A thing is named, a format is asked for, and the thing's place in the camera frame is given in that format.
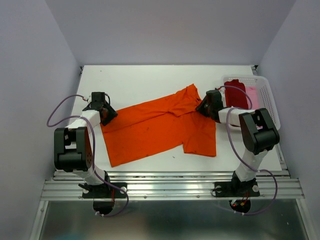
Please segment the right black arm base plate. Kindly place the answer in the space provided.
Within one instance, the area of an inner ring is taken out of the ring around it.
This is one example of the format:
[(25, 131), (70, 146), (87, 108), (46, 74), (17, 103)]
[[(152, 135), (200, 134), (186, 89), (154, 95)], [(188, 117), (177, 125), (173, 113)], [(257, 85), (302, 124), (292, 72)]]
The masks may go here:
[(211, 195), (217, 198), (242, 198), (259, 197), (260, 191), (254, 191), (253, 187), (258, 186), (256, 182), (240, 182), (233, 184), (231, 181), (218, 181), (214, 183), (214, 188), (211, 190)]

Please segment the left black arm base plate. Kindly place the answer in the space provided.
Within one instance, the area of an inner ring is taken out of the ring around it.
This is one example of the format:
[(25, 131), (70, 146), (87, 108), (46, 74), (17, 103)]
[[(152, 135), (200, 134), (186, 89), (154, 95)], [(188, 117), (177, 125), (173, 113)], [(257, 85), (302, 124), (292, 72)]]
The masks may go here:
[(82, 188), (82, 198), (84, 199), (125, 199), (125, 194), (105, 183), (100, 185), (88, 185), (87, 183), (78, 186)]

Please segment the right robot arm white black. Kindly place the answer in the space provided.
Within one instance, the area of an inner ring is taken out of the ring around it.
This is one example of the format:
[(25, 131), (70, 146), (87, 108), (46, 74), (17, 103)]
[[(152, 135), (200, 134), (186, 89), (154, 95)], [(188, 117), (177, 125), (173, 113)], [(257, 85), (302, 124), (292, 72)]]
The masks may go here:
[[(196, 111), (216, 123), (226, 124), (231, 148), (240, 160), (231, 180), (215, 182), (212, 194), (217, 198), (260, 196), (256, 175), (264, 157), (280, 141), (280, 135), (268, 110), (226, 107), (221, 92), (216, 88), (206, 92)], [(232, 142), (230, 126), (240, 128), (245, 147), (242, 157)]]

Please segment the orange t-shirt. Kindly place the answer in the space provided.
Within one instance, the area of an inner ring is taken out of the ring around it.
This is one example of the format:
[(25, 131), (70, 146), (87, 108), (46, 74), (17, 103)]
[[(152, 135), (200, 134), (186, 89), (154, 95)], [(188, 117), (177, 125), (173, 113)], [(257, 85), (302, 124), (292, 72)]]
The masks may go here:
[(177, 146), (185, 154), (216, 157), (216, 124), (196, 111), (201, 101), (191, 84), (118, 110), (117, 117), (101, 126), (110, 165), (117, 167)]

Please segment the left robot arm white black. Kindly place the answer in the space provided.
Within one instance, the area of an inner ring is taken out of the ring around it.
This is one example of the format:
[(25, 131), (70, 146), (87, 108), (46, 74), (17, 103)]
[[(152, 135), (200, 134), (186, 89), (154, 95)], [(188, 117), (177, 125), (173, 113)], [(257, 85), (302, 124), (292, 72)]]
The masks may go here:
[(111, 99), (105, 92), (92, 92), (80, 115), (72, 115), (64, 120), (74, 119), (66, 127), (54, 131), (54, 166), (57, 170), (72, 173), (84, 180), (79, 186), (85, 194), (106, 197), (111, 193), (110, 178), (106, 171), (95, 164), (96, 136), (94, 128), (106, 126), (118, 116), (111, 107)]

